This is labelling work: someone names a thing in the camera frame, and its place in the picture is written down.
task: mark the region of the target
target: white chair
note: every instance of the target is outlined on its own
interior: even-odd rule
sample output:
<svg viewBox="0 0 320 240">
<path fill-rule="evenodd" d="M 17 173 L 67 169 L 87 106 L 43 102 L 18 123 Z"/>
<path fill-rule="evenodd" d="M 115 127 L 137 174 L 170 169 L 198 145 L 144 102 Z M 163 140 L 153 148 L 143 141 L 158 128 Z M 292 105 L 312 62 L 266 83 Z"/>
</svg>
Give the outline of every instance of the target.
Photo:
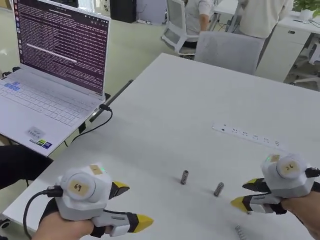
<svg viewBox="0 0 320 240">
<path fill-rule="evenodd" d="M 194 60 L 254 75 L 265 40 L 229 32 L 200 33 Z"/>
<path fill-rule="evenodd" d="M 181 56 L 194 55 L 195 49 L 183 47 L 188 39 L 199 37 L 187 34 L 185 3 L 181 0 L 166 0 L 166 4 L 167 23 L 161 39 Z"/>
<path fill-rule="evenodd" d="M 294 68 L 290 72 L 290 75 L 294 75 L 296 80 L 291 82 L 291 85 L 301 84 L 301 83 L 314 83 L 316 85 L 316 90 L 320 91 L 320 74 L 309 74 L 305 71 L 299 70 L 299 68 L 304 67 L 306 64 L 319 66 L 320 62 L 320 39 L 319 36 L 314 36 L 309 45 L 302 50 L 298 60 L 294 63 Z"/>
</svg>

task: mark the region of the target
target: laptop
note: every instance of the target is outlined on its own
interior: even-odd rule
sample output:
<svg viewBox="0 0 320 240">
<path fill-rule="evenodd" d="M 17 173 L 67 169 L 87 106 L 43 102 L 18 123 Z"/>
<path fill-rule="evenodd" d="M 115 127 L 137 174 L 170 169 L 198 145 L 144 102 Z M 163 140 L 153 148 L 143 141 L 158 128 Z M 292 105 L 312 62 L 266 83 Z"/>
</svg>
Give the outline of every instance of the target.
<svg viewBox="0 0 320 240">
<path fill-rule="evenodd" d="M 48 156 L 105 101 L 111 19 L 13 0 L 20 69 L 0 79 L 0 134 Z"/>
</svg>

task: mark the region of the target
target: gray chair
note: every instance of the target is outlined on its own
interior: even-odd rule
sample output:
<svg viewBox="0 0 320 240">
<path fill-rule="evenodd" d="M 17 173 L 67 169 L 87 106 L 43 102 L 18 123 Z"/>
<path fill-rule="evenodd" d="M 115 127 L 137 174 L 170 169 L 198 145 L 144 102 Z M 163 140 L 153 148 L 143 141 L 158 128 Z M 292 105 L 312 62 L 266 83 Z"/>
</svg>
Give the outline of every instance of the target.
<svg viewBox="0 0 320 240">
<path fill-rule="evenodd" d="M 200 33 L 194 60 L 254 75 L 265 40 L 229 32 Z"/>
</svg>

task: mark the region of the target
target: hand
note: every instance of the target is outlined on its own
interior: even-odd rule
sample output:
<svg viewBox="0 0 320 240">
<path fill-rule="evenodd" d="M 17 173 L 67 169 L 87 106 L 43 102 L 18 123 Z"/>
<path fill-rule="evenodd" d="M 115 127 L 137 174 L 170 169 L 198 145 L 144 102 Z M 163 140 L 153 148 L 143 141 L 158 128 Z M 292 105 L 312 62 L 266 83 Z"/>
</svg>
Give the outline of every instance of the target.
<svg viewBox="0 0 320 240">
<path fill-rule="evenodd" d="M 91 220 L 69 221 L 54 212 L 42 220 L 32 240 L 79 240 L 91 234 L 93 229 Z M 107 227 L 105 233 L 110 231 L 111 227 Z"/>
<path fill-rule="evenodd" d="M 320 239 L 320 193 L 311 191 L 309 195 L 299 198 L 285 199 L 282 207 L 294 215 L 308 229 L 314 239 Z"/>
</svg>

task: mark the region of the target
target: spring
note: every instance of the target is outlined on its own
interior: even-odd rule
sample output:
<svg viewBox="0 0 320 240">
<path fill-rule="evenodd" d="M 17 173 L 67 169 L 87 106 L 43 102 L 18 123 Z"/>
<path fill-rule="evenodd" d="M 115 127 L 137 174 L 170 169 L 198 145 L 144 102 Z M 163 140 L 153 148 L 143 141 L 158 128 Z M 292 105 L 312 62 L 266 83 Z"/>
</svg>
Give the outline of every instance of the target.
<svg viewBox="0 0 320 240">
<path fill-rule="evenodd" d="M 216 187 L 213 195 L 214 195 L 215 197 L 218 197 L 218 196 L 220 195 L 222 189 L 224 189 L 224 187 L 225 187 L 225 184 L 224 184 L 223 182 L 220 182 L 220 183 L 218 184 L 218 186 Z"/>
<path fill-rule="evenodd" d="M 240 240 L 247 240 L 246 235 L 242 231 L 241 227 L 238 225 L 235 227 L 236 234 L 238 234 Z"/>
<path fill-rule="evenodd" d="M 189 175 L 189 171 L 188 170 L 184 170 L 183 174 L 182 174 L 182 177 L 181 177 L 181 181 L 180 181 L 180 183 L 182 185 L 185 185 L 187 183 L 188 175 Z"/>
</svg>

